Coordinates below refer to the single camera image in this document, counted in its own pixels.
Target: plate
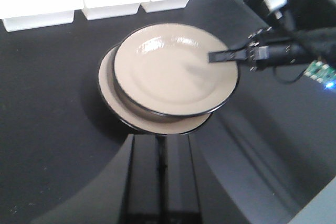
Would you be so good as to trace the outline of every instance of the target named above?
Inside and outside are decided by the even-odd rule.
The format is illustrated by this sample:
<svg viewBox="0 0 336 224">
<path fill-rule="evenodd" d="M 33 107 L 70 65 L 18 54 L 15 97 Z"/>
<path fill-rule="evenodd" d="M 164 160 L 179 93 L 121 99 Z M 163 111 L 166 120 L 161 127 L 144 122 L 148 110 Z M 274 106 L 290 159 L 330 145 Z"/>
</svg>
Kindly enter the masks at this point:
<svg viewBox="0 0 336 224">
<path fill-rule="evenodd" d="M 120 45 L 114 74 L 124 93 L 153 113 L 195 116 L 225 103 L 238 81 L 236 62 L 208 63 L 227 47 L 188 25 L 158 24 L 135 31 Z"/>
<path fill-rule="evenodd" d="M 182 134 L 202 125 L 210 114 L 192 118 L 159 116 L 133 104 L 114 85 L 112 62 L 117 48 L 112 48 L 101 60 L 98 72 L 100 93 L 108 107 L 128 126 L 155 134 Z"/>
</svg>

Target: robotic arm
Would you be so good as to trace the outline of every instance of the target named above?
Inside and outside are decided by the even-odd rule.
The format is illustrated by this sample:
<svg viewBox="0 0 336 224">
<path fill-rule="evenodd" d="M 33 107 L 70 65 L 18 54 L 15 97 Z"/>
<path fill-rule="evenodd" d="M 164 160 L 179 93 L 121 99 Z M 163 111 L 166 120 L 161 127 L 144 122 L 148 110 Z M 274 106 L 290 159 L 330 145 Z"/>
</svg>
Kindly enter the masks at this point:
<svg viewBox="0 0 336 224">
<path fill-rule="evenodd" d="M 286 3 L 264 0 L 265 16 L 274 26 L 251 34 L 242 48 L 209 52 L 209 62 L 238 61 L 251 71 L 310 63 L 301 76 L 305 74 L 326 87 L 336 86 L 336 27 L 296 30 L 290 11 L 283 8 Z"/>
</svg>

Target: plate rim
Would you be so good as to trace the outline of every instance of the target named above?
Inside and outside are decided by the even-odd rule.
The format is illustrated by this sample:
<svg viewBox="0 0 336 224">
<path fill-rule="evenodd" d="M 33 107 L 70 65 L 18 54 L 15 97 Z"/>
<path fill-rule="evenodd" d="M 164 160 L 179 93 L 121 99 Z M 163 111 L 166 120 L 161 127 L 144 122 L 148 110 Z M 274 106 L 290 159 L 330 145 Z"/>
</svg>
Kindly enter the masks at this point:
<svg viewBox="0 0 336 224">
<path fill-rule="evenodd" d="M 107 108 L 121 121 L 123 122 L 124 124 L 126 124 L 127 126 L 129 126 L 130 128 L 136 130 L 136 131 L 139 131 L 139 132 L 143 132 L 143 133 L 148 133 L 148 134 L 154 134 L 154 135 L 157 135 L 157 136 L 167 136 L 169 134 L 172 134 L 172 133 L 157 133 L 157 132 L 152 132 L 152 131 L 148 131 L 148 130 L 144 130 L 132 123 L 130 123 L 129 121 L 125 120 L 121 115 L 119 115 L 107 102 L 105 96 L 103 95 L 103 92 L 101 90 L 101 86 L 100 86 L 100 82 L 99 82 L 99 72 L 100 72 L 100 68 L 101 68 L 101 64 L 102 64 L 102 61 L 104 60 L 104 58 L 107 56 L 107 54 L 114 48 L 117 48 L 120 46 L 120 43 L 118 44 L 115 44 L 114 46 L 110 47 L 105 53 L 104 55 L 100 58 L 99 60 L 99 63 L 98 63 L 98 67 L 97 67 L 97 71 L 96 71 L 96 82 L 97 82 L 97 86 L 98 86 L 98 90 L 99 90 L 99 93 L 100 93 L 100 96 L 102 98 L 102 100 L 104 101 L 105 105 L 107 106 Z M 201 126 L 203 126 L 211 117 L 212 117 L 213 113 L 209 113 L 209 116 L 204 120 L 204 122 L 202 122 L 200 125 L 198 125 L 197 127 L 189 130 L 189 131 L 186 131 L 186 132 L 182 132 L 182 133 L 175 133 L 175 134 L 178 134 L 178 135 L 185 135 L 185 134 L 190 134 L 190 133 L 193 133 L 195 131 L 197 131 Z"/>
<path fill-rule="evenodd" d="M 130 36 L 132 36 L 133 34 L 135 34 L 137 31 L 139 30 L 142 30 L 144 28 L 147 28 L 147 27 L 150 27 L 150 26 L 155 26 L 155 25 L 165 25 L 165 24 L 169 24 L 169 25 L 183 25 L 183 26 L 189 26 L 189 27 L 192 27 L 192 28 L 197 28 L 197 29 L 200 29 L 212 36 L 214 36 L 215 38 L 217 38 L 215 35 L 211 34 L 210 32 L 202 29 L 202 28 L 199 28 L 197 26 L 193 26 L 193 25 L 189 25 L 189 24 L 182 24 L 182 23 L 176 23 L 176 22 L 160 22 L 160 23 L 154 23 L 154 24 L 149 24 L 149 25 L 145 25 L 143 27 L 140 27 L 136 30 L 134 30 L 133 32 L 129 33 L 126 37 L 123 38 L 123 40 L 118 44 L 118 48 L 116 50 L 116 53 L 115 55 L 117 55 L 118 53 L 118 50 L 121 46 L 121 44 L 123 44 L 125 42 L 126 39 L 128 39 Z M 160 111 L 156 111 L 156 110 L 153 110 L 153 109 L 150 109 L 150 108 L 147 108 L 146 106 L 140 104 L 139 102 L 137 102 L 136 100 L 134 100 L 132 97 L 130 97 L 126 91 L 120 86 L 119 84 L 119 81 L 118 81 L 118 78 L 116 76 L 116 72 L 115 72 L 115 58 L 113 58 L 113 61 L 112 61 L 112 73 L 113 73 L 113 78 L 114 78 L 114 82 L 119 86 L 121 92 L 126 95 L 128 97 L 128 99 L 130 99 L 134 104 L 136 104 L 137 106 L 141 107 L 142 109 L 144 110 L 147 110 L 155 115 L 160 115 L 160 116 L 178 116 L 178 117 L 181 117 L 181 118 L 188 118 L 190 116 L 200 116 L 200 115 L 205 115 L 205 114 L 209 114 L 209 113 L 212 113 L 214 112 L 215 110 L 219 109 L 220 107 L 222 107 L 223 105 L 225 105 L 228 100 L 231 98 L 231 96 L 235 93 L 237 87 L 238 87 L 238 84 L 239 84 L 239 81 L 240 81 L 240 64 L 239 63 L 236 63 L 236 67 L 237 67 L 237 81 L 236 81 L 236 84 L 232 90 L 232 92 L 230 93 L 230 95 L 223 101 L 221 102 L 220 104 L 218 104 L 217 106 L 211 108 L 211 109 L 208 109 L 208 110 L 205 110 L 205 111 L 202 111 L 202 112 L 198 112 L 198 113 L 194 113 L 194 114 L 168 114 L 168 113 L 163 113 L 163 112 L 160 112 Z"/>
</svg>

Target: black mount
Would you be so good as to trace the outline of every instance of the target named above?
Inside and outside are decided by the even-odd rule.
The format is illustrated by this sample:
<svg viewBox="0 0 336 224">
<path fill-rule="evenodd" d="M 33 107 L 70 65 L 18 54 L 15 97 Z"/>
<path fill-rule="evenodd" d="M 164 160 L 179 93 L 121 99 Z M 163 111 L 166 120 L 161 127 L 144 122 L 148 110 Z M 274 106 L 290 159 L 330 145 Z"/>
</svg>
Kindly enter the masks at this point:
<svg viewBox="0 0 336 224">
<path fill-rule="evenodd" d="M 218 182 L 193 135 L 130 134 L 89 185 L 32 223 L 250 222 Z"/>
</svg>

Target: blue led light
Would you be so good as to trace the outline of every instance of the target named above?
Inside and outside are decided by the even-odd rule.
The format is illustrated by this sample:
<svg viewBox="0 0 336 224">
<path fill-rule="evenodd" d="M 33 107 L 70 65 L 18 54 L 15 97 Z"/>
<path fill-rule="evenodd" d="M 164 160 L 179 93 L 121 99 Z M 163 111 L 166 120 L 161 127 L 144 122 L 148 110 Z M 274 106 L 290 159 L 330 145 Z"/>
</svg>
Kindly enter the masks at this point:
<svg viewBox="0 0 336 224">
<path fill-rule="evenodd" d="M 333 83 L 333 82 L 328 82 L 328 83 L 325 85 L 325 87 L 326 87 L 327 89 L 330 89 L 330 88 L 334 87 L 334 85 L 335 85 L 335 83 Z"/>
</svg>

